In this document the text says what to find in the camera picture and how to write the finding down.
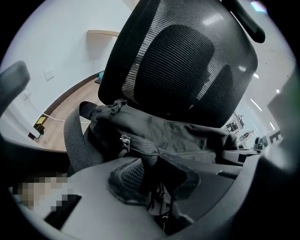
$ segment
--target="zipper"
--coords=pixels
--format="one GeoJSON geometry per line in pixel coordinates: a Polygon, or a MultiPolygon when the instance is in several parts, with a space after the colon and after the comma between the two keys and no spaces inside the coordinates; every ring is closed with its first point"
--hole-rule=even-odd
{"type": "Polygon", "coordinates": [[[120,137],[121,142],[123,143],[122,149],[126,149],[127,152],[130,150],[130,137],[122,135],[120,137]]]}

